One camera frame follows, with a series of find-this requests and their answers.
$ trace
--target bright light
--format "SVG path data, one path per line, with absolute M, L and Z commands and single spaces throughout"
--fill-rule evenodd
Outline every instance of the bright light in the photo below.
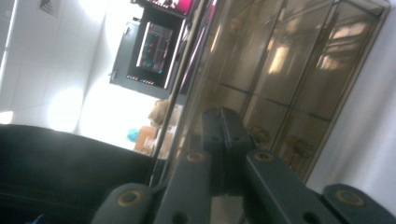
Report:
M 268 71 L 269 74 L 278 73 L 283 66 L 283 63 L 286 60 L 286 55 L 288 54 L 289 48 L 288 47 L 279 47 L 276 49 L 276 55 L 274 57 L 273 62 L 271 63 L 270 70 Z
M 320 66 L 320 69 L 323 70 L 334 70 L 340 66 L 340 63 L 336 61 L 334 58 L 330 56 L 325 56 L 323 58 L 322 64 Z
M 347 37 L 347 36 L 354 36 L 360 35 L 363 33 L 366 24 L 364 22 L 358 22 L 351 25 L 342 26 L 335 31 L 333 39 Z
M 55 96 L 49 108 L 49 126 L 63 132 L 76 128 L 82 103 L 82 90 L 73 88 Z
M 108 84 L 108 77 L 96 81 L 86 97 L 79 133 L 93 139 L 133 149 L 128 131 L 149 126 L 149 111 L 157 99 Z
M 219 37 L 220 30 L 221 30 L 221 25 L 219 26 L 218 30 L 216 31 L 215 39 L 213 40 L 213 44 L 212 44 L 212 47 L 210 48 L 210 52 L 213 52 L 213 49 L 215 49 L 215 46 L 218 43 L 218 37 Z
M 12 112 L 12 111 L 7 111 L 7 112 L 0 113 L 0 123 L 1 124 L 9 124 L 9 123 L 11 123 L 13 115 L 14 115 L 14 112 Z
M 286 32 L 288 32 L 289 35 L 292 35 L 296 33 L 297 29 L 299 28 L 299 24 L 301 23 L 301 17 L 298 17 L 292 21 L 289 21 L 288 25 L 286 26 Z

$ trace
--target black leather seat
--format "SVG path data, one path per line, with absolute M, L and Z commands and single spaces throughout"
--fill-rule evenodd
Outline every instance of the black leather seat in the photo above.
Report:
M 131 150 L 70 133 L 0 125 L 0 206 L 86 223 L 111 190 L 144 183 L 151 162 Z

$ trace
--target black metal bar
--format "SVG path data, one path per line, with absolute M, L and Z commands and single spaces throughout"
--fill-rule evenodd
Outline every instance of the black metal bar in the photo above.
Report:
M 209 223 L 210 163 L 210 155 L 201 150 L 180 156 L 154 224 Z
M 247 154 L 247 178 L 268 211 L 271 223 L 340 223 L 288 166 L 275 154 Z
M 202 114 L 202 150 L 212 157 L 211 190 L 214 196 L 224 190 L 224 137 L 219 119 L 219 110 L 209 108 Z
M 219 112 L 226 146 L 224 158 L 226 190 L 230 195 L 242 195 L 246 155 L 254 145 L 237 112 L 225 107 Z

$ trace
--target white tiled wall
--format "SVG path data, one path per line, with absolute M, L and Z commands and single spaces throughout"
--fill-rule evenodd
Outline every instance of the white tiled wall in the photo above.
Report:
M 13 123 L 73 132 L 107 5 L 63 0 L 53 17 L 39 0 L 19 1 L 0 112 L 13 111 Z

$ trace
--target white wall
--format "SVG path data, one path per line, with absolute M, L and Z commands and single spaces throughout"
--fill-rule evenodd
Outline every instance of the white wall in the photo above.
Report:
M 11 24 L 12 10 L 15 0 L 0 1 L 0 64 L 2 64 L 8 37 L 8 28 Z M 2 71 L 0 67 L 0 84 Z
M 141 17 L 142 9 L 129 0 L 110 0 L 92 65 L 78 133 L 119 147 L 132 149 L 128 130 L 149 126 L 149 111 L 156 98 L 109 84 L 127 21 Z
M 73 132 L 108 0 L 63 0 L 57 17 L 19 1 L 0 112 L 13 123 Z
M 396 216 L 396 0 L 307 186 L 361 189 Z

